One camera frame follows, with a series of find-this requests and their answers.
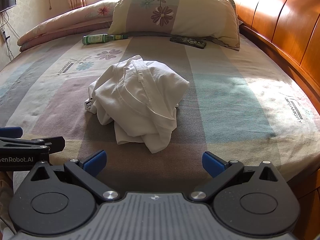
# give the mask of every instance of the brown flower print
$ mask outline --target brown flower print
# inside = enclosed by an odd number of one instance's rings
[[[109,7],[103,6],[98,9],[98,14],[101,16],[106,16],[110,11]]]
[[[165,24],[168,24],[169,21],[173,19],[173,11],[172,9],[169,9],[168,6],[165,6],[164,8],[162,8],[162,6],[159,6],[158,8],[156,8],[156,11],[153,11],[152,13],[152,22],[156,23],[157,25],[160,24],[161,27]]]
[[[95,58],[100,58],[100,60],[105,58],[106,60],[109,60],[112,58],[116,58],[117,57],[116,54],[120,54],[120,53],[122,53],[122,51],[119,49],[117,49],[117,50],[112,49],[109,52],[104,50],[101,53],[97,54],[97,57],[95,57]]]

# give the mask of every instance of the white cloth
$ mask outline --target white cloth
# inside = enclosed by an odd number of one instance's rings
[[[167,147],[177,128],[176,105],[189,82],[167,65],[136,55],[110,66],[89,86],[84,108],[102,125],[115,121],[116,141],[144,142],[150,152]]]

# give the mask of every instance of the smartphone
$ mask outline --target smartphone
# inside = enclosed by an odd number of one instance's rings
[[[207,45],[207,43],[205,41],[195,40],[195,39],[184,37],[184,36],[171,37],[170,41],[189,45],[189,46],[196,47],[199,49],[204,49],[204,47]]]

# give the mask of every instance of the wallpaper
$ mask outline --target wallpaper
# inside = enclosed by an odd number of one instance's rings
[[[61,13],[68,11],[67,0],[51,0],[51,7],[49,0],[16,0],[17,5],[9,10],[9,23],[15,29],[18,35],[23,35],[39,23],[55,17]],[[3,17],[7,20],[6,13],[2,13]],[[10,50],[16,57],[19,54],[20,47],[17,46],[18,36],[12,31],[11,27],[7,24],[4,26],[6,35],[10,36]],[[0,70],[10,62],[8,57],[6,44],[0,37]]]

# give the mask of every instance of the wooden headboard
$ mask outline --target wooden headboard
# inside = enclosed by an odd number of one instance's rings
[[[320,0],[234,0],[240,32],[271,57],[320,113]]]

